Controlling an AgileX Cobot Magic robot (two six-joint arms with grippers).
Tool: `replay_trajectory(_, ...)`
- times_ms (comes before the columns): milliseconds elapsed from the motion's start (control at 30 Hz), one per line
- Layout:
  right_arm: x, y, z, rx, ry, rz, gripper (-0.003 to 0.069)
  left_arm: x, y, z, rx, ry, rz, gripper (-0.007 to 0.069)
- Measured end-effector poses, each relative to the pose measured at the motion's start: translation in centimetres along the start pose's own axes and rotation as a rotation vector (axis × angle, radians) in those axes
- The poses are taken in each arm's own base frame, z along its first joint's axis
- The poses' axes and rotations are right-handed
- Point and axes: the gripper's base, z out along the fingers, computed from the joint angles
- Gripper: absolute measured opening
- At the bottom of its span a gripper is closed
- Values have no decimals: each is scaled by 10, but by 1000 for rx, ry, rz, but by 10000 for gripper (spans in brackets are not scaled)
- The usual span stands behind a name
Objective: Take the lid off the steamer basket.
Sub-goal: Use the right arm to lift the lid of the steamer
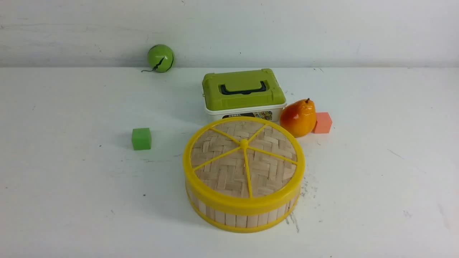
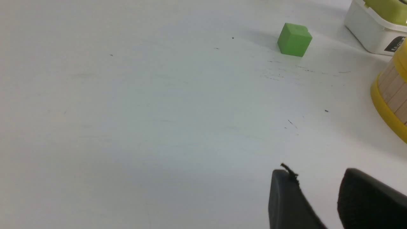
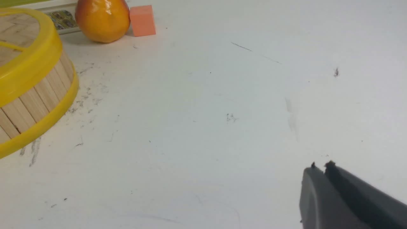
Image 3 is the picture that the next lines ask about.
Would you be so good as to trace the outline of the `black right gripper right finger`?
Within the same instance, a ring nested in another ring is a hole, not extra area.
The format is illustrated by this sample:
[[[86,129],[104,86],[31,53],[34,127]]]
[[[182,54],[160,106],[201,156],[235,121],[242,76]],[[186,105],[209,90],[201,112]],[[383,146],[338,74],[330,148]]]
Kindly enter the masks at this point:
[[[375,188],[333,161],[325,164],[325,176],[356,217],[371,229],[406,229],[407,206]]]

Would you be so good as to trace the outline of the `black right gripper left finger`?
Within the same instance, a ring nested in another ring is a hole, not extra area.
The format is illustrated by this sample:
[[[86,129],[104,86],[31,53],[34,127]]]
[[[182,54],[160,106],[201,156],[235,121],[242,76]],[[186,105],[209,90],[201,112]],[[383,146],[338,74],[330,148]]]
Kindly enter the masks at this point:
[[[299,201],[304,229],[369,229],[340,197],[315,163],[303,171]]]

